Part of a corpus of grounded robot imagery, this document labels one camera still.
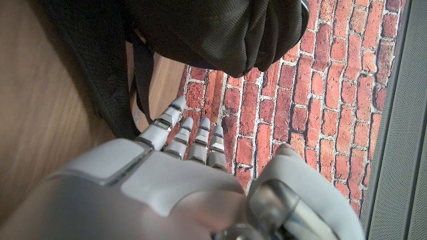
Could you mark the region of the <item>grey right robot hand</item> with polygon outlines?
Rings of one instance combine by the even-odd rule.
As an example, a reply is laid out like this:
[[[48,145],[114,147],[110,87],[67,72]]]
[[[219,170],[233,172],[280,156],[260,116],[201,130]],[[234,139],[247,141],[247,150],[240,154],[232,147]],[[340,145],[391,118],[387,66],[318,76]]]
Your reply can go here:
[[[224,134],[176,98],[138,137],[73,159],[35,188],[2,239],[363,239],[346,198],[282,143],[248,190]]]

